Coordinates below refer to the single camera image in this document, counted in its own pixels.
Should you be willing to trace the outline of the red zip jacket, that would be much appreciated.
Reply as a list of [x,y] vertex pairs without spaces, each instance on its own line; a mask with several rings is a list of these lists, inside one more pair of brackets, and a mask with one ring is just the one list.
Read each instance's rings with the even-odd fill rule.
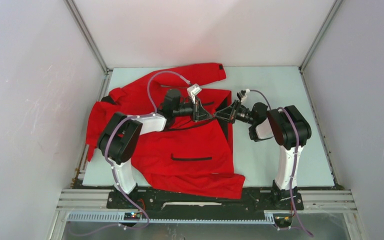
[[[170,89],[186,99],[189,85],[205,87],[225,78],[221,63],[197,63],[156,70],[114,88],[89,114],[87,159],[92,159],[99,136],[115,113],[149,114],[162,106]],[[193,122],[180,116],[167,130],[141,135],[131,163],[155,189],[225,199],[242,196],[245,177],[234,170],[233,127],[216,119]]]

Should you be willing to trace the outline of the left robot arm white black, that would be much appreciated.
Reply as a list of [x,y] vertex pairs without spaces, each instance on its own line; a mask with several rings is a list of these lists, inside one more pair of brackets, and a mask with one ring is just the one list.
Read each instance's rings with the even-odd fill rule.
[[125,115],[115,112],[101,133],[97,147],[110,164],[115,187],[121,192],[118,201],[125,208],[133,208],[138,194],[132,191],[137,182],[133,176],[131,158],[139,137],[153,132],[168,130],[177,117],[190,117],[193,122],[210,120],[212,115],[204,109],[198,94],[201,88],[193,85],[187,88],[188,100],[181,101],[181,93],[170,89],[156,112],[144,115]]

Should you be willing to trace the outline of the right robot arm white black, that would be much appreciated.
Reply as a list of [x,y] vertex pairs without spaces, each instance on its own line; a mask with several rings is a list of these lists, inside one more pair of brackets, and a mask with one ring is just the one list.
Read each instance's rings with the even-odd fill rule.
[[273,180],[271,204],[284,209],[297,194],[297,169],[304,146],[312,136],[311,126],[295,105],[269,109],[257,102],[249,109],[235,100],[230,106],[214,114],[217,120],[233,124],[250,124],[248,134],[252,141],[274,139],[279,145],[278,170]]

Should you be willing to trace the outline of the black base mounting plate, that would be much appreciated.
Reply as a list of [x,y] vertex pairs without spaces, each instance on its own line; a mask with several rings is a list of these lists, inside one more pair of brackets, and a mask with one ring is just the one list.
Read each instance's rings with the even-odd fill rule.
[[142,208],[149,218],[180,218],[206,220],[260,220],[270,211],[290,214],[304,209],[300,193],[291,199],[277,201],[268,187],[245,187],[241,197],[229,199],[136,187],[123,196],[118,190],[108,194],[106,207],[114,210]]

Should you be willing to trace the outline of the aluminium frame rail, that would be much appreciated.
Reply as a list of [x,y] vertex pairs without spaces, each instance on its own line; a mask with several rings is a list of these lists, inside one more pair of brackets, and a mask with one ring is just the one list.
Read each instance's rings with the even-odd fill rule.
[[[304,213],[356,213],[357,206],[349,190],[308,190],[300,189],[295,201],[298,211]],[[161,211],[168,206],[242,206],[244,210],[264,210],[265,212],[285,212],[290,208],[286,200],[275,203],[267,188],[247,187],[241,199],[202,197],[190,194],[153,190],[142,187],[135,190],[130,198],[145,211]],[[57,207],[58,210],[109,211],[135,210],[119,192],[110,189],[64,189]]]

